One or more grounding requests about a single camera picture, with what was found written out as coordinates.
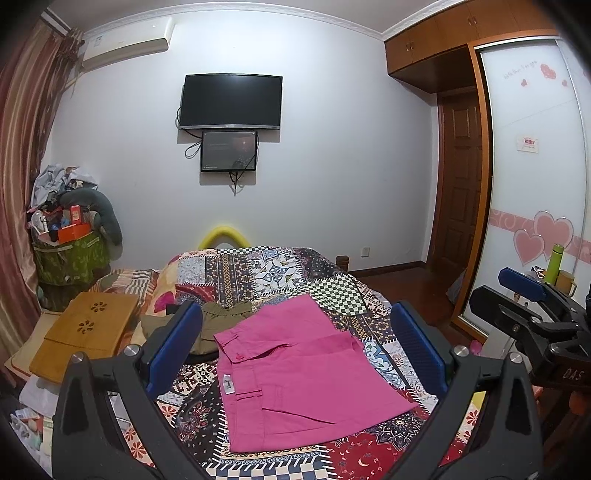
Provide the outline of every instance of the flower cutout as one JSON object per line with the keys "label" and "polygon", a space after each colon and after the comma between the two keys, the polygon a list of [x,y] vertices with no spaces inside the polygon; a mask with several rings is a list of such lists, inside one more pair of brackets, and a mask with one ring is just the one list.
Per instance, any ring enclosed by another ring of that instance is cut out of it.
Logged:
{"label": "flower cutout", "polygon": [[87,320],[83,323],[78,324],[77,332],[82,332],[82,333],[90,332],[94,328],[94,326],[95,326],[94,322]]}
{"label": "flower cutout", "polygon": [[160,411],[165,418],[170,419],[174,417],[174,414],[177,412],[177,409],[171,405],[160,405]]}
{"label": "flower cutout", "polygon": [[97,303],[94,303],[92,307],[90,307],[94,313],[102,312],[105,308],[107,308],[107,304],[102,301],[98,301]]}
{"label": "flower cutout", "polygon": [[477,420],[478,420],[478,410],[468,412],[468,416],[466,417],[466,421],[470,425],[476,425]]}
{"label": "flower cutout", "polygon": [[134,456],[134,458],[137,459],[141,459],[144,457],[144,455],[148,455],[148,452],[146,452],[146,449],[141,442],[134,442],[131,447],[129,447],[129,449],[131,450],[131,454]]}
{"label": "flower cutout", "polygon": [[131,442],[131,440],[133,439],[135,435],[135,428],[131,427],[130,429],[125,431],[125,440],[127,442]]}

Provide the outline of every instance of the yellow mug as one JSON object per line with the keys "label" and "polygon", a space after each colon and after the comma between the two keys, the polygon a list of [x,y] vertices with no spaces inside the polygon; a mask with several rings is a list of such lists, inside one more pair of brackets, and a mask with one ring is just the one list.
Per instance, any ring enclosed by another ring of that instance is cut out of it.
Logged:
{"label": "yellow mug", "polygon": [[573,274],[560,270],[556,279],[556,289],[568,297],[572,297],[577,290],[577,284],[574,282]]}

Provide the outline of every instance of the curtain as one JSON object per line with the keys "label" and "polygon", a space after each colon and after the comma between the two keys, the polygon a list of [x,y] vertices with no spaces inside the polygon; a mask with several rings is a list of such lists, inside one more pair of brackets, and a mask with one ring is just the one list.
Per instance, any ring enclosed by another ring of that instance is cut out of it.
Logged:
{"label": "curtain", "polygon": [[0,360],[40,314],[25,214],[61,91],[76,64],[80,31],[63,37],[39,20],[0,72]]}

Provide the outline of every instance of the baseboard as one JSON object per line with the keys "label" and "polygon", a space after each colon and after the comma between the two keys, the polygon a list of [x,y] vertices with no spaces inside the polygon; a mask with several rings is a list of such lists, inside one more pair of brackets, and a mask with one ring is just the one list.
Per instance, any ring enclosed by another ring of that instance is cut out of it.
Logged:
{"label": "baseboard", "polygon": [[353,270],[349,272],[355,278],[373,277],[374,275],[383,275],[385,273],[397,272],[400,270],[409,270],[410,268],[423,268],[427,264],[419,260],[417,262],[400,263],[398,265],[386,265],[385,267],[366,268],[364,270]]}

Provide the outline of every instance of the metal bolt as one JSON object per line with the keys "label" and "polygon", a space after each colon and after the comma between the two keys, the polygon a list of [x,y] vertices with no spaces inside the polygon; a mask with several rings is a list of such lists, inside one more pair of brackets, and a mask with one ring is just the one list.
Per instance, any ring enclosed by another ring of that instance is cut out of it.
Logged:
{"label": "metal bolt", "polygon": [[470,350],[463,345],[457,345],[453,348],[453,353],[457,356],[468,356],[470,354]]}
{"label": "metal bolt", "polygon": [[514,364],[520,364],[523,362],[523,357],[521,356],[520,353],[511,352],[509,354],[509,360],[511,360]]}
{"label": "metal bolt", "polygon": [[76,352],[76,353],[74,353],[70,357],[70,360],[72,361],[73,364],[79,364],[80,362],[82,362],[82,360],[84,360],[84,352]]}
{"label": "metal bolt", "polygon": [[123,349],[123,353],[126,356],[136,356],[139,352],[139,345],[136,345],[135,343],[132,343],[131,345],[126,346]]}

